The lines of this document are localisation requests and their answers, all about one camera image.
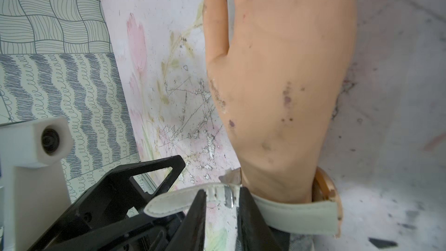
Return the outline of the mannequin hand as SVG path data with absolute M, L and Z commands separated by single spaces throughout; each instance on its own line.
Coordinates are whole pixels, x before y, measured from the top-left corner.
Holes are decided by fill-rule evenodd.
M 242 184 L 279 203 L 308 203 L 351 62 L 357 0 L 204 0 L 209 87 Z

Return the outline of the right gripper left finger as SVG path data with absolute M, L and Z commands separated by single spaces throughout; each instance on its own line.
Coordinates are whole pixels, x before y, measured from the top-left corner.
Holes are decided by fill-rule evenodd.
M 167 197 L 168 204 L 171 205 L 169 211 L 180 211 L 185 208 L 189 208 L 189 210 L 165 251 L 203 251 L 207 194 L 204 189 L 199 189 L 194 198 L 192 191 L 182 192 L 179 195 L 184 199 L 180 200 L 180 197 L 176 197 L 174 194 Z

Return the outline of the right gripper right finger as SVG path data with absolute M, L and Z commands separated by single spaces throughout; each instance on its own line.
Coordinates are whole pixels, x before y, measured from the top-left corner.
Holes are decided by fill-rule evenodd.
M 239 193 L 238 235 L 236 251 L 281 251 L 281 247 L 265 222 L 250 191 Z

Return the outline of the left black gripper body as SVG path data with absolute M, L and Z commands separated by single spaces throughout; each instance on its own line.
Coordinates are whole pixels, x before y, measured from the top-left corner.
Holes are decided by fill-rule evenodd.
M 144 207 L 166 193 L 185 168 L 179 155 L 117 166 L 86 190 L 30 247 L 32 251 L 164 251 L 185 218 L 183 212 L 146 215 Z M 136 175 L 170 169 L 153 193 Z

